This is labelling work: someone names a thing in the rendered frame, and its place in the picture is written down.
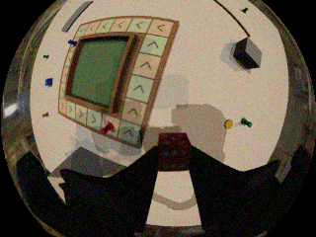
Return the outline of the blue pawn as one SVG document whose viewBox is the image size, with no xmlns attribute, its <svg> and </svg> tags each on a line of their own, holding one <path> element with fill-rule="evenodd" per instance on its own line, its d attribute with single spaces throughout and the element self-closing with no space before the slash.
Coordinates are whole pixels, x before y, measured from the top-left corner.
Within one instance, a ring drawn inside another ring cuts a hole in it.
<svg viewBox="0 0 316 237">
<path fill-rule="evenodd" d="M 72 46 L 76 46 L 76 43 L 78 43 L 78 40 L 69 40 L 68 43 L 71 43 Z"/>
</svg>

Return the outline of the red die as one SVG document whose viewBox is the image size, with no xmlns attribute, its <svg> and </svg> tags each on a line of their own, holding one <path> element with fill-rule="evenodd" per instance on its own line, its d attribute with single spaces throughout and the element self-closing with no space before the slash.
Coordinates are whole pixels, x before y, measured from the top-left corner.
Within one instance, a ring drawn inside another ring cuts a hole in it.
<svg viewBox="0 0 316 237">
<path fill-rule="evenodd" d="M 158 171 L 189 170 L 191 146 L 186 133 L 158 133 Z"/>
</svg>

